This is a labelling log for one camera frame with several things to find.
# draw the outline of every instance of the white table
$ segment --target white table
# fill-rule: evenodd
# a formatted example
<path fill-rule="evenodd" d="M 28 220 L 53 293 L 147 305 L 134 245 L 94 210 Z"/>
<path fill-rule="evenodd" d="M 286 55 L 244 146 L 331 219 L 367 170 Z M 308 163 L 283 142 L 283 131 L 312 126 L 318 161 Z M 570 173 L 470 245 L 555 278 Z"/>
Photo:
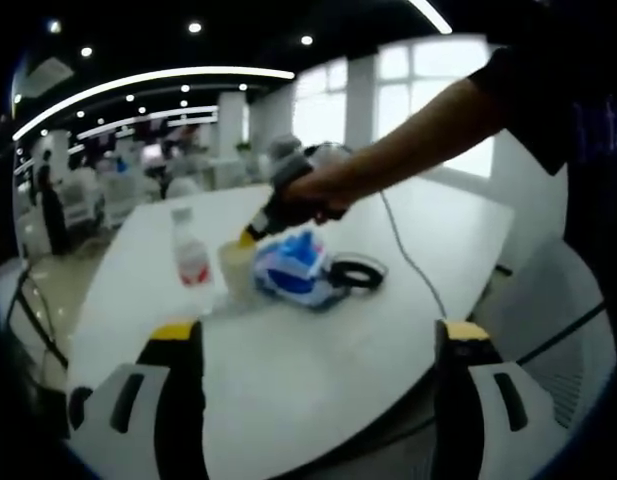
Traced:
<path fill-rule="evenodd" d="M 72 339 L 68 390 L 97 387 L 132 363 L 151 332 L 200 308 L 181 286 L 169 211 L 190 205 L 210 251 L 235 238 L 267 187 L 138 207 L 110 246 Z M 509 208 L 414 179 L 388 198 L 409 253 L 451 318 L 477 302 L 511 227 Z M 299 467 L 350 439 L 413 387 L 434 361 L 439 311 L 403 260 L 383 203 L 368 198 L 319 228 L 331 252 L 374 256 L 390 268 L 382 289 L 314 314 L 278 302 L 204 321 L 204 458 L 212 479 L 260 479 Z M 215 268 L 216 289 L 225 290 Z"/>

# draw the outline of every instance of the black ceiling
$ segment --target black ceiling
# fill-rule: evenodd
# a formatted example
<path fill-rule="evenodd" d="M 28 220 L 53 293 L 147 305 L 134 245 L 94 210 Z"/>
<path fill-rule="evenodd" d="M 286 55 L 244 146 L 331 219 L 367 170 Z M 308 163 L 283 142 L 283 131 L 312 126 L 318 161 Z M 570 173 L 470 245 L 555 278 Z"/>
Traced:
<path fill-rule="evenodd" d="M 455 32 L 479 32 L 490 40 L 504 43 L 520 30 L 525 16 L 517 7 L 532 0 L 432 0 Z M 56 57 L 75 74 L 50 89 L 40 98 L 24 98 L 12 122 L 1 130 L 12 135 L 17 128 L 39 112 L 77 92 L 124 76 L 166 68 L 203 65 L 253 66 L 299 72 L 326 60 L 357 57 L 375 51 L 378 45 L 403 38 L 435 34 L 434 27 L 406 0 L 235 0 L 232 2 L 188 2 L 187 13 L 172 2 L 81 3 L 80 11 L 54 17 L 26 20 L 25 59 L 30 72 L 39 63 Z M 47 21 L 57 18 L 60 34 L 50 34 Z M 188 32 L 191 21 L 199 21 L 203 30 Z M 304 47 L 302 35 L 311 35 L 314 43 Z M 93 48 L 90 58 L 82 58 L 84 46 Z M 182 99 L 189 105 L 212 105 L 226 89 L 236 89 L 240 82 L 250 85 L 249 100 L 260 92 L 284 83 L 276 79 L 235 76 L 196 76 L 185 80 L 170 79 L 145 82 L 96 95 L 52 117 L 41 128 L 68 128 L 81 131 L 96 126 L 103 117 L 113 121 L 136 114 L 144 105 L 150 111 L 178 108 Z M 182 94 L 182 83 L 193 89 Z M 125 96 L 133 93 L 133 103 Z M 2 111 L 8 102 L 2 101 Z M 83 119 L 76 117 L 84 110 Z"/>

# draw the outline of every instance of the white pillar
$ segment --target white pillar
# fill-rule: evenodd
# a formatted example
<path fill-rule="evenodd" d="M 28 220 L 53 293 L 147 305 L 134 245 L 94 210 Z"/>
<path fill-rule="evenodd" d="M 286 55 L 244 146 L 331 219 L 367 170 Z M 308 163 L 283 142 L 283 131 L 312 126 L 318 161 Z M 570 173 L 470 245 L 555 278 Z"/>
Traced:
<path fill-rule="evenodd" d="M 242 141 L 244 108 L 246 94 L 244 92 L 224 92 L 219 95 L 219 158 L 237 157 L 235 145 Z"/>
<path fill-rule="evenodd" d="M 375 56 L 348 62 L 346 145 L 358 149 L 372 143 L 375 108 Z"/>

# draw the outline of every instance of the bottle cap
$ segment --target bottle cap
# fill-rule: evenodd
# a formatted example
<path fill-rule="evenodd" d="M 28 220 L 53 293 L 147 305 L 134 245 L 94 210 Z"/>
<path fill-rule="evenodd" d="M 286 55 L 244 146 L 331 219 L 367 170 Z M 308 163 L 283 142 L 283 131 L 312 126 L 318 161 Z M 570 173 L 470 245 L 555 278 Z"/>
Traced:
<path fill-rule="evenodd" d="M 175 224 L 187 223 L 192 220 L 192 208 L 181 207 L 170 211 L 170 217 Z"/>

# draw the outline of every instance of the plastic cup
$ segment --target plastic cup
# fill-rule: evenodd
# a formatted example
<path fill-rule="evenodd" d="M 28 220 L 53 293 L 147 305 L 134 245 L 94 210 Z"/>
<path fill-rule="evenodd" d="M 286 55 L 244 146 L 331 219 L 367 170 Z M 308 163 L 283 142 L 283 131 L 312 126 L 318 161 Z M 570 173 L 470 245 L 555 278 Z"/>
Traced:
<path fill-rule="evenodd" d="M 219 247 L 219 268 L 229 296 L 240 303 L 248 303 L 257 296 L 252 266 L 255 248 L 241 247 L 239 242 L 228 242 Z"/>

